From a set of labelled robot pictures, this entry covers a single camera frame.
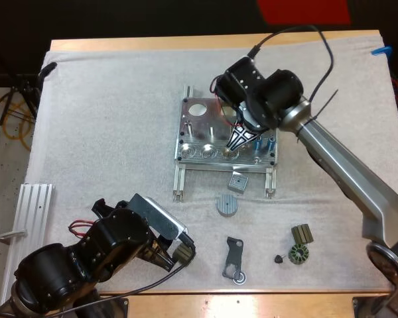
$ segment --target red wire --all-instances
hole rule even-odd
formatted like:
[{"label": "red wire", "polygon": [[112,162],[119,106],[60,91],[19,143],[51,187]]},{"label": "red wire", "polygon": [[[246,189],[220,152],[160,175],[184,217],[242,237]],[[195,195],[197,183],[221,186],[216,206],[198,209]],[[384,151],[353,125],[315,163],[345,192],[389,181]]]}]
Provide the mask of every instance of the red wire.
[{"label": "red wire", "polygon": [[74,222],[72,222],[69,225],[68,229],[73,235],[75,235],[76,237],[81,239],[85,235],[85,233],[75,231],[74,228],[76,228],[76,227],[91,227],[93,224],[94,224],[93,221],[75,220]]}]

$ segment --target green gear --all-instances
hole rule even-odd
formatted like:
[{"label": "green gear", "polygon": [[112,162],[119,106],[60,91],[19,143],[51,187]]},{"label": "green gear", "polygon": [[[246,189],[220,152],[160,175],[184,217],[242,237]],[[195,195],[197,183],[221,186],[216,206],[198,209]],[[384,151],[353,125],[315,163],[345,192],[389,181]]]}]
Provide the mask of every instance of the green gear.
[{"label": "green gear", "polygon": [[310,252],[303,244],[295,244],[289,251],[289,260],[295,265],[304,263],[309,256]]}]

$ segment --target blue clip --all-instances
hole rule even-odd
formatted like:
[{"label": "blue clip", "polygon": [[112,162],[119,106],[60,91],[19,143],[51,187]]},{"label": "blue clip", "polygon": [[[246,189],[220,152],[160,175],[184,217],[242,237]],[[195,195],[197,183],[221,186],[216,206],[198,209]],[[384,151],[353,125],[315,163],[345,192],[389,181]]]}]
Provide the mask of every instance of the blue clip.
[{"label": "blue clip", "polygon": [[375,50],[371,51],[371,53],[373,55],[386,54],[387,59],[389,59],[392,54],[392,47],[384,46],[383,48],[376,48]]}]

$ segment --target small black knob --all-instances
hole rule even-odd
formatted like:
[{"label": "small black knob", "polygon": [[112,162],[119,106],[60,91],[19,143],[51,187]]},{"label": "small black knob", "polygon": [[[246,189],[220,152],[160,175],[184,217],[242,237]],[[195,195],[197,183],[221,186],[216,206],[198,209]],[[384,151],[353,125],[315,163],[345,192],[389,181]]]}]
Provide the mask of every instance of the small black knob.
[{"label": "small black knob", "polygon": [[286,255],[283,255],[283,256],[281,256],[281,255],[276,255],[276,257],[274,258],[274,263],[276,263],[276,264],[281,264],[281,263],[283,263],[283,258],[285,257]]}]

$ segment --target table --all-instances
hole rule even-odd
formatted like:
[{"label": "table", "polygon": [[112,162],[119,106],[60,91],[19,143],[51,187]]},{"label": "table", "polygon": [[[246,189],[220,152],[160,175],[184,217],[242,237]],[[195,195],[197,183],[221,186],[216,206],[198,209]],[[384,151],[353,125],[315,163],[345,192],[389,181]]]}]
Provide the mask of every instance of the table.
[{"label": "table", "polygon": [[[327,39],[377,35],[377,30],[325,32]],[[156,38],[102,38],[53,40],[51,50],[157,50],[250,47],[264,34],[181,36]],[[265,45],[318,40],[313,32],[281,34]],[[130,297],[130,318],[136,317],[353,317],[352,297],[375,293],[154,293]]]}]

